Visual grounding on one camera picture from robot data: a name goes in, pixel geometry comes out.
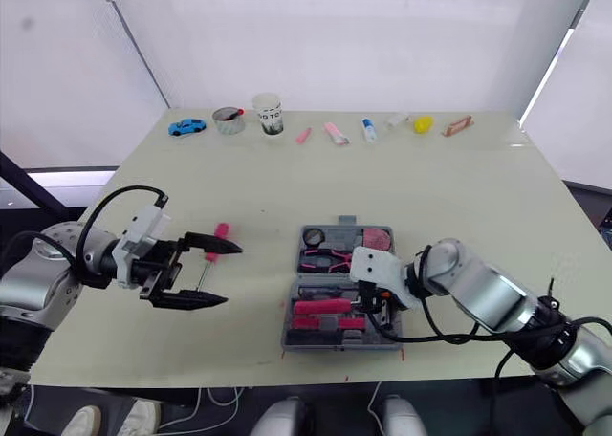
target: tool case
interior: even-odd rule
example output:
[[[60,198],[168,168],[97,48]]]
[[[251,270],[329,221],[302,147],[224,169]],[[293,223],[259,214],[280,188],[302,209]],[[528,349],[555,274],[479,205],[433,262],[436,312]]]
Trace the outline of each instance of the tool case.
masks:
[[[299,246],[281,344],[297,350],[397,350],[400,344],[382,337],[367,315],[351,304],[359,283],[349,278],[354,247],[395,252],[393,232],[386,226],[361,226],[355,216],[340,216],[337,225],[304,226]],[[374,314],[381,325],[402,335],[402,320],[393,304],[382,303]]]

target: pliers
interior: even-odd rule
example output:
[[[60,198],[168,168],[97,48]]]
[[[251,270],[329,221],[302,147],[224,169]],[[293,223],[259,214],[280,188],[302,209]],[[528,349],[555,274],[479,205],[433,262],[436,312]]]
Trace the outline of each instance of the pliers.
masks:
[[[319,258],[327,259],[329,264],[320,266],[317,262]],[[335,251],[327,248],[305,250],[301,254],[298,270],[301,273],[349,273],[352,259],[351,251]]]

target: white cable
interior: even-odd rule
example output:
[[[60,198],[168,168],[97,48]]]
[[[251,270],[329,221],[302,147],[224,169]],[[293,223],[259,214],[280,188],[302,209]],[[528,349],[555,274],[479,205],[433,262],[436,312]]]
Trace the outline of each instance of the white cable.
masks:
[[[183,417],[181,419],[176,419],[173,420],[171,422],[167,422],[163,425],[160,425],[160,427],[158,429],[162,429],[162,428],[166,428],[167,426],[171,426],[174,424],[179,424],[180,422],[186,422],[187,420],[191,420],[195,414],[198,413],[198,410],[200,410],[200,401],[202,400],[202,388],[198,388],[198,400],[195,402],[195,408],[193,409],[193,412],[191,412],[191,414],[187,417]]]
[[[238,392],[238,398],[240,398],[240,396],[242,395],[242,393],[244,391],[245,391],[244,388],[240,388],[240,391]],[[220,403],[220,402],[218,402],[217,400],[214,399],[214,397],[212,396],[212,391],[210,391],[210,388],[207,388],[207,395],[208,395],[208,398],[210,399],[210,401],[213,404],[218,405],[219,407],[226,407],[228,405],[232,405],[238,399],[238,398],[235,398],[235,399],[233,399],[231,401],[228,401],[227,403]]]
[[[26,414],[23,416],[23,421],[26,424],[28,424],[28,426],[30,428],[33,428],[36,431],[40,431],[39,428],[37,428],[36,426],[34,426],[30,422],[28,422],[28,419],[30,418],[30,412],[32,412],[32,406],[33,405],[34,405],[34,385],[30,385],[30,404],[28,404],[28,409],[26,410]]]
[[[376,399],[376,395],[379,392],[381,383],[382,382],[379,381],[376,384],[376,388],[374,388],[374,393],[372,393],[372,398],[370,398],[370,404],[367,405],[367,413],[370,414],[372,417],[374,417],[374,420],[376,420],[376,424],[379,426],[379,431],[381,432],[381,435],[386,436],[386,434],[384,433],[383,424],[381,423],[381,419],[379,419],[379,416],[376,415],[376,412],[372,410],[372,404],[374,403],[374,400]]]
[[[207,428],[200,428],[200,429],[191,429],[189,431],[172,431],[169,433],[155,433],[152,434],[151,436],[173,436],[175,434],[192,434],[192,433],[200,433],[203,431],[211,431],[212,429],[216,429],[220,426],[223,426],[225,424],[228,424],[229,422],[231,422],[233,420],[233,418],[236,416],[236,414],[238,413],[238,405],[240,404],[239,400],[240,400],[240,395],[238,394],[238,388],[234,388],[233,389],[233,393],[235,398],[233,399],[234,402],[236,402],[236,407],[233,409],[233,413],[229,416],[228,419],[226,419],[224,422],[221,422],[220,424],[217,425],[213,425],[213,426],[209,426]]]

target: blue toy car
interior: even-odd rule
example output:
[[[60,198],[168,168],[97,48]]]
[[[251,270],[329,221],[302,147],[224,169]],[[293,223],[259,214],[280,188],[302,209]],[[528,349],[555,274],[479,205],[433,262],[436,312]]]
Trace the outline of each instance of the blue toy car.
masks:
[[[206,123],[201,119],[183,119],[174,122],[168,127],[168,134],[173,137],[180,137],[187,133],[198,133],[207,128]]]

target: floor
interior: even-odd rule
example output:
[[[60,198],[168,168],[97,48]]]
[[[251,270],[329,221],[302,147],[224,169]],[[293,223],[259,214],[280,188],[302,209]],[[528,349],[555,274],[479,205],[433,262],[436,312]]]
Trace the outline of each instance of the floor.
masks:
[[[570,188],[585,214],[596,228],[612,227],[612,196]],[[74,209],[75,217],[82,209]],[[0,217],[2,243],[20,230],[42,230],[55,221],[40,210],[3,210]],[[9,261],[28,252],[29,244],[17,247]],[[317,435],[375,435],[377,429],[366,407],[374,383],[328,384],[307,386],[256,387],[245,390],[236,417],[207,435],[247,435],[257,419],[272,403],[289,396],[299,396],[313,410]],[[489,433],[488,406],[491,380],[394,381],[382,385],[375,410],[382,398],[398,394],[409,399],[421,415],[430,436],[485,435]],[[39,429],[60,434],[72,415],[83,405],[94,404],[103,413],[101,436],[114,436],[131,408],[134,396],[161,403],[162,422],[189,415],[196,402],[197,389],[81,389],[37,386],[30,422]],[[216,425],[226,420],[233,406],[218,407],[203,394],[199,412],[189,422],[165,428],[167,431],[190,430]],[[219,401],[228,401],[232,390],[214,390]],[[566,416],[554,394],[533,377],[505,378],[498,398],[498,436],[573,435],[578,429]],[[19,405],[22,413],[30,402],[26,393]]]

